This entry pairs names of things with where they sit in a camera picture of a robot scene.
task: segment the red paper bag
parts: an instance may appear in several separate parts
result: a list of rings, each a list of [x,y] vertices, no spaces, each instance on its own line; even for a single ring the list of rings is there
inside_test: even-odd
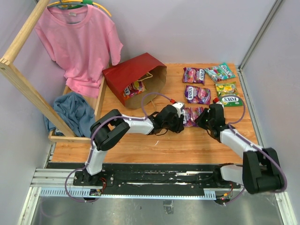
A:
[[[153,76],[142,81],[147,91],[125,99],[124,89],[148,72]],[[125,107],[131,109],[141,108],[142,98],[146,94],[160,92],[165,85],[166,74],[167,67],[148,53],[103,70],[107,86]],[[144,100],[144,105],[148,104],[155,96],[147,96]]]

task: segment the pink t-shirt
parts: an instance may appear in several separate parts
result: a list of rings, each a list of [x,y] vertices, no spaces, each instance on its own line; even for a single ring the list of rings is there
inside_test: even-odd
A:
[[[35,30],[51,59],[63,68],[71,90],[97,98],[102,70],[120,61],[123,47],[113,21],[100,9],[46,8]]]

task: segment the wooden table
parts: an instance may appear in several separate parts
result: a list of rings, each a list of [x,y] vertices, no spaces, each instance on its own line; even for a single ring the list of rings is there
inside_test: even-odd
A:
[[[184,97],[186,83],[182,83],[183,68],[207,68],[215,64],[166,65],[168,66],[167,79],[162,93],[177,101],[186,103],[186,107],[199,106],[195,104],[188,104]],[[229,67],[237,76],[235,66],[233,64],[229,64]],[[228,82],[234,81],[236,82],[240,96],[244,99],[238,76],[228,80]],[[202,84],[196,84],[195,86],[203,87]],[[215,84],[207,74],[205,75],[204,87],[210,88],[211,99],[214,99],[217,96]],[[157,111],[160,111],[164,106],[169,104],[168,100],[162,96],[157,96],[153,102]],[[125,108],[110,89],[106,88],[101,116],[105,115],[112,109],[119,109],[122,114],[128,116],[143,116],[141,109],[131,110]],[[145,109],[148,114],[154,112],[154,106],[152,103],[147,104]],[[226,121],[237,121],[242,115],[242,110],[243,107],[226,107]],[[255,143],[257,142],[248,109],[244,119],[235,126],[246,138]],[[88,157],[89,148],[90,146],[88,144],[57,143],[52,161],[84,162]],[[175,134],[170,131],[166,135],[162,136],[127,134],[113,149],[108,151],[105,162],[220,164],[229,162],[242,163],[242,160],[230,148],[209,137],[205,130],[198,127],[188,127],[180,134]]]

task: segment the wooden frame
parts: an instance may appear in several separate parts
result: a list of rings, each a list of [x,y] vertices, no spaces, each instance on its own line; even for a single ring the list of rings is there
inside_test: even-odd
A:
[[[40,111],[46,116],[65,136],[59,138],[53,136],[53,132],[50,132],[49,138],[51,141],[64,141],[64,142],[82,142],[86,143],[89,138],[76,137],[74,132],[69,126],[61,119],[61,117],[53,110],[53,108],[46,102],[46,100],[39,94],[39,92],[31,85],[31,83],[23,76],[23,74],[13,65],[17,55],[22,49],[24,43],[32,32],[34,26],[41,17],[44,9],[47,7],[49,0],[39,0],[32,13],[22,26],[21,30],[14,38],[12,44],[6,50],[3,57],[0,59],[0,71],[1,73]],[[101,107],[104,99],[106,83],[103,79],[98,99],[93,99],[96,119],[100,117]]]

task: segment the clothes hanger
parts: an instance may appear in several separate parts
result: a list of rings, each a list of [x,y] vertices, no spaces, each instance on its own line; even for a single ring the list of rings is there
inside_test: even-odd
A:
[[[87,6],[87,4],[98,6],[98,8],[103,9],[110,17],[112,16],[111,13],[106,8],[101,6],[100,4],[92,2],[92,1],[87,1],[87,0],[83,0],[83,1],[82,0],[64,0],[64,1],[60,0],[60,1],[49,4],[47,7],[50,8],[50,7],[54,7],[54,6],[63,6],[63,5],[64,6],[67,6],[67,5]]]

